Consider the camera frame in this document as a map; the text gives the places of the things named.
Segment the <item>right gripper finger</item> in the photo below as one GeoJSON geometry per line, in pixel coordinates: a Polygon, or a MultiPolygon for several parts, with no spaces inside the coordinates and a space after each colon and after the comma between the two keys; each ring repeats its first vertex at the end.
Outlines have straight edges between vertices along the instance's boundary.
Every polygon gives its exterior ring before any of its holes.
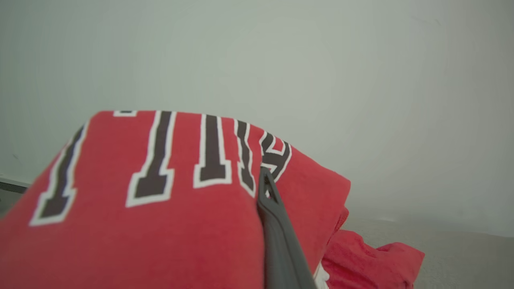
{"type": "Polygon", "coordinates": [[[268,168],[259,173],[257,211],[264,235],[267,289],[315,289],[301,245],[268,168]]]}

